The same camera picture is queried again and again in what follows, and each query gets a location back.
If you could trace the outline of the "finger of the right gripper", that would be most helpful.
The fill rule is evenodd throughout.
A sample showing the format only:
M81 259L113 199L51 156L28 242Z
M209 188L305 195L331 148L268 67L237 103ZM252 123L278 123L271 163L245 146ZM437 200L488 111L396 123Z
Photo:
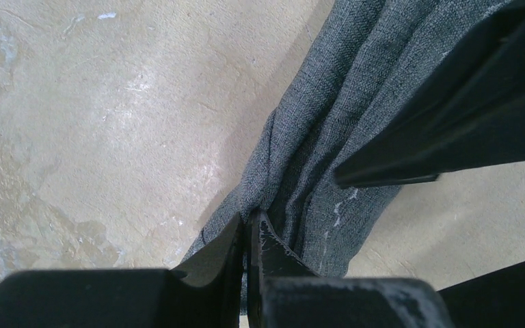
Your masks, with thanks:
M525 327L525 261L439 294L456 327Z
M408 185L522 161L525 1L513 1L471 29L334 179L342 188Z

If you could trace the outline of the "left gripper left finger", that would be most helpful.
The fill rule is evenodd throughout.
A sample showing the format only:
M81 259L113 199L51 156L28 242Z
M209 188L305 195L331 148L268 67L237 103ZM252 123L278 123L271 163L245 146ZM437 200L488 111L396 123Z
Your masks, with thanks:
M244 225L173 269L21 271L0 283L0 327L237 327Z

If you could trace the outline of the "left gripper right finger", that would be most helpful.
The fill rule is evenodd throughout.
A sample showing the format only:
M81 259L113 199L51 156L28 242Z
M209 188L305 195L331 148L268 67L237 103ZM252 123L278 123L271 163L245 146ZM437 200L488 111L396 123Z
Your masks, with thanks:
M440 295L412 278L321 277L276 235L266 212L247 221L250 327L453 327Z

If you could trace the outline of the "grey cloth napkin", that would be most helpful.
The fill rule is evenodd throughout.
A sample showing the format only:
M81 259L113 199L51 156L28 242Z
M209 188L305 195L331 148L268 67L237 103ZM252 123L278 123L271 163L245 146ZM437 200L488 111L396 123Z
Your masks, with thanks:
M477 23L504 1L335 1L268 117L239 184L188 253L230 218L264 210L313 271L343 277L398 186L341 189L334 169L381 132Z

